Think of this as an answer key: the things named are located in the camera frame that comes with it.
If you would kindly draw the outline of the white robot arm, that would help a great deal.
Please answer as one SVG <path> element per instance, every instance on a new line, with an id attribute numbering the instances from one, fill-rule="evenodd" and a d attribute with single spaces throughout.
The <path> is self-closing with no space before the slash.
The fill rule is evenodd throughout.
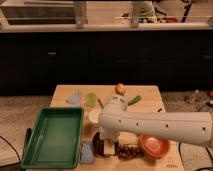
<path id="1" fill-rule="evenodd" d="M 129 112 L 124 96 L 113 95 L 101 110 L 100 138 L 118 141 L 120 132 L 148 135 L 213 149 L 212 112 Z"/>

